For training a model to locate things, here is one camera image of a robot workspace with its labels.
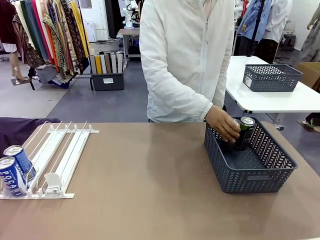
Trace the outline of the person's right hand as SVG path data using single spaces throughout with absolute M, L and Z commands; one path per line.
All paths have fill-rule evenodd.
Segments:
M 205 121 L 215 129 L 225 142 L 234 143 L 240 136 L 240 127 L 222 108 L 213 105 L 205 116 Z

